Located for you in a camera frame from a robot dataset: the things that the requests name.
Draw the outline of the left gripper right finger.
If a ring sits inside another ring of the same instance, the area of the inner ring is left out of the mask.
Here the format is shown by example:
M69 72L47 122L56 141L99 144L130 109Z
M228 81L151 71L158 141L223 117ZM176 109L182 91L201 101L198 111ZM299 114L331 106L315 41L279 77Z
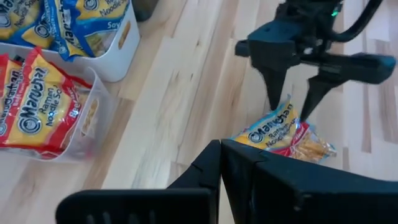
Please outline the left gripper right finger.
M236 223L397 224L397 182L224 139L221 173Z

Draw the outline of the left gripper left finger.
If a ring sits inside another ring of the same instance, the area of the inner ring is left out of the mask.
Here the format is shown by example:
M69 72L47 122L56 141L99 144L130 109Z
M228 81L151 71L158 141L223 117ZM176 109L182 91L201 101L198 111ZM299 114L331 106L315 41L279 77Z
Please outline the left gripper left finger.
M212 140L165 189L82 190L63 199L57 224L217 223L221 143Z

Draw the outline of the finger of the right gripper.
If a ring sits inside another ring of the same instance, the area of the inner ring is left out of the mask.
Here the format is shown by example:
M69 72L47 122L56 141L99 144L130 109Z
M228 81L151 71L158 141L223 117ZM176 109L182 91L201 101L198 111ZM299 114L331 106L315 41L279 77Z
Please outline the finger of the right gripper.
M248 35L251 64L264 78L272 110L279 105L287 70L299 61L298 35L300 25L283 21L268 22Z
M300 114L300 120L306 121L324 96L332 89L344 84L346 80L338 73L318 70L318 75L308 79L308 91Z

